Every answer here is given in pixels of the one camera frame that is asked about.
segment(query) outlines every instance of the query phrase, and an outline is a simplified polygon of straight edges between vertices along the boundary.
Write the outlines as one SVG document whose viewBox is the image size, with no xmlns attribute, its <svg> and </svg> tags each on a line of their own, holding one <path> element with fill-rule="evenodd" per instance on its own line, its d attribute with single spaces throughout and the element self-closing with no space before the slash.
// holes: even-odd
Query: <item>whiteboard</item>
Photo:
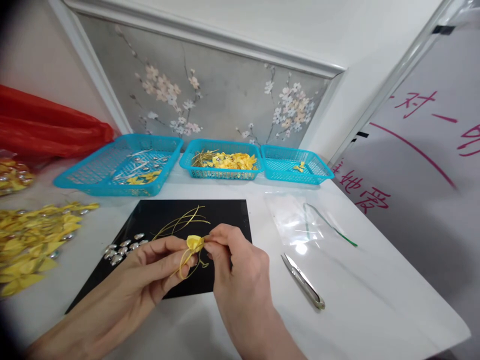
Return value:
<svg viewBox="0 0 480 360">
<path fill-rule="evenodd" d="M 457 20 L 370 119 L 368 137 L 358 136 L 332 169 L 342 191 L 468 324 L 474 339 L 457 356 L 479 359 L 480 13 Z"/>
</svg>

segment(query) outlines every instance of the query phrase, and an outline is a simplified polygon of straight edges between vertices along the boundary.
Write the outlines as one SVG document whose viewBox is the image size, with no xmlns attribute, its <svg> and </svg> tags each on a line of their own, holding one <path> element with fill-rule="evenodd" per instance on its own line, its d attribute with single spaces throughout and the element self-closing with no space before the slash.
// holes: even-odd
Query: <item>white wall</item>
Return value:
<svg viewBox="0 0 480 360">
<path fill-rule="evenodd" d="M 44 0 L 23 1 L 1 39 L 0 84 L 115 125 L 69 39 Z"/>
<path fill-rule="evenodd" d="M 441 0 L 114 0 L 348 68 L 309 149 L 330 159 Z"/>
</svg>

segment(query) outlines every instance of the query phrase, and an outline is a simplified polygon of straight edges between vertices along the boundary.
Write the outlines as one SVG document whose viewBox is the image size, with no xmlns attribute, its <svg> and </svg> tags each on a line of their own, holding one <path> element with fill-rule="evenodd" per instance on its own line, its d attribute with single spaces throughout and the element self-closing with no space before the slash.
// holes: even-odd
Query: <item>white tabletop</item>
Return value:
<svg viewBox="0 0 480 360">
<path fill-rule="evenodd" d="M 2 199 L 0 208 L 57 202 L 59 193 L 72 190 L 55 188 L 52 180 L 72 164 L 64 160 L 47 167 L 31 188 Z M 265 193 L 298 189 L 328 209 L 358 247 L 341 238 L 322 239 L 306 243 L 302 255 L 283 244 Z M 82 192 L 70 197 L 99 202 L 101 207 L 87 214 L 77 236 L 62 246 L 59 267 L 3 302 L 24 345 L 62 318 L 101 259 L 102 250 L 139 201 L 137 197 L 93 198 Z M 255 181 L 192 179 L 176 164 L 154 199 L 246 199 L 253 243 L 270 256 L 273 302 L 309 359 L 421 360 L 471 335 L 445 300 L 330 180 L 316 188 L 263 176 Z M 314 310 L 287 271 L 280 257 L 283 252 L 323 296 L 325 310 Z M 238 359 L 239 355 L 213 293 L 204 293 L 162 300 L 140 329 L 108 358 Z"/>
</svg>

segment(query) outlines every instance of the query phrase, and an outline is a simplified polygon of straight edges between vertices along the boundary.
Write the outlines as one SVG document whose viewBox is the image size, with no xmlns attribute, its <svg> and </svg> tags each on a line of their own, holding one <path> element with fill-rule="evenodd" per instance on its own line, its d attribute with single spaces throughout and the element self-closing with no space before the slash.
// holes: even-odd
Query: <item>blue basket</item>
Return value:
<svg viewBox="0 0 480 360">
<path fill-rule="evenodd" d="M 78 189 L 93 196 L 155 196 L 177 162 L 183 143 L 177 137 L 123 135 L 59 175 L 53 184 L 59 188 Z M 141 185 L 115 180 L 117 176 L 131 174 L 132 169 L 138 166 L 135 158 L 158 164 L 159 167 L 150 166 L 151 169 L 145 172 L 161 170 L 161 174 L 154 181 Z"/>
<path fill-rule="evenodd" d="M 261 156 L 267 179 L 319 185 L 326 179 L 334 178 L 329 167 L 311 151 L 264 145 Z M 303 172 L 293 169 L 301 162 L 305 162 Z"/>
<path fill-rule="evenodd" d="M 201 151 L 217 151 L 218 153 L 234 154 L 245 153 L 250 156 L 255 155 L 257 158 L 257 170 L 233 170 L 220 169 L 215 167 L 196 167 L 192 166 L 192 160 L 197 152 Z M 229 179 L 229 180 L 253 180 L 258 173 L 263 171 L 262 160 L 260 157 L 259 148 L 255 145 L 233 142 L 233 141 L 219 141 L 196 139 L 193 140 L 185 150 L 185 153 L 180 159 L 180 166 L 190 172 L 192 178 L 204 179 Z"/>
</svg>

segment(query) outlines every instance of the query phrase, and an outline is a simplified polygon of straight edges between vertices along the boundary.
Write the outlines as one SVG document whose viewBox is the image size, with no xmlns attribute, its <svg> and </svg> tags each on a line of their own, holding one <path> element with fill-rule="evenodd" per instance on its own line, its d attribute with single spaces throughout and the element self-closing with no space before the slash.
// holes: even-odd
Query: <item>green stem wire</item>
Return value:
<svg viewBox="0 0 480 360">
<path fill-rule="evenodd" d="M 345 235 L 343 235 L 340 231 L 338 231 L 335 227 L 333 227 L 328 221 L 327 219 L 325 219 L 322 214 L 320 214 L 320 212 L 317 210 L 317 208 L 313 205 L 310 205 L 308 202 L 304 202 L 303 203 L 303 211 L 305 212 L 305 225 L 306 225 L 306 231 L 307 231 L 307 236 L 308 236 L 308 240 L 310 240 L 310 231 L 309 231 L 309 222 L 307 221 L 307 208 L 305 207 L 305 205 L 308 205 L 309 207 L 311 207 L 315 212 L 316 214 L 324 221 L 326 222 L 326 224 L 331 227 L 333 230 L 336 231 L 336 233 L 338 235 L 340 235 L 342 238 L 344 238 L 345 240 L 347 240 L 350 244 L 352 244 L 354 247 L 357 247 L 358 245 L 356 243 L 354 243 L 353 241 L 350 241 Z"/>
</svg>

